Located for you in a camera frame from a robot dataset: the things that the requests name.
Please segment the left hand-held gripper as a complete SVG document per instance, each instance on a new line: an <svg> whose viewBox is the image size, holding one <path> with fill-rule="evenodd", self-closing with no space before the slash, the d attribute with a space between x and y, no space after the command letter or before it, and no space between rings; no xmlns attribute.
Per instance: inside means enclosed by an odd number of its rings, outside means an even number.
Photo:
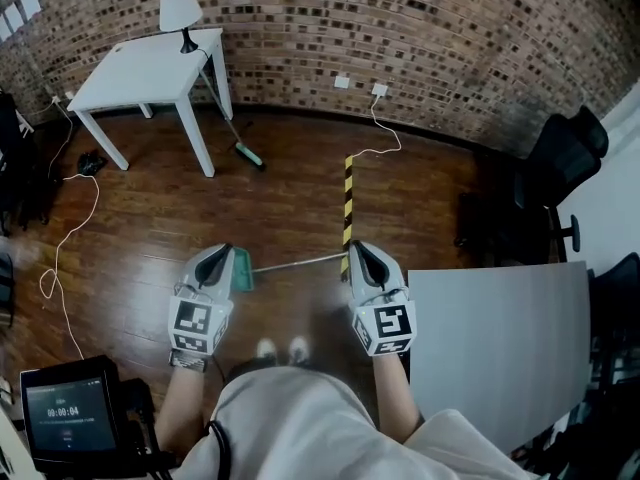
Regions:
<svg viewBox="0 0 640 480"><path fill-rule="evenodd" d="M199 252L184 265L169 302L168 335L174 350L214 353L234 308L234 260L233 246L223 243Z"/></svg>

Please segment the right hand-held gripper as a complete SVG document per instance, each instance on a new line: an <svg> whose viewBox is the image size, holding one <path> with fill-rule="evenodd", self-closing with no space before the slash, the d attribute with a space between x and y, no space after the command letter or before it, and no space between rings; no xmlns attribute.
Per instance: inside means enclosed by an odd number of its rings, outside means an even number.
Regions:
<svg viewBox="0 0 640 480"><path fill-rule="evenodd" d="M401 354L417 335L416 307L399 264L360 240L348 252L352 328L370 356Z"/></svg>

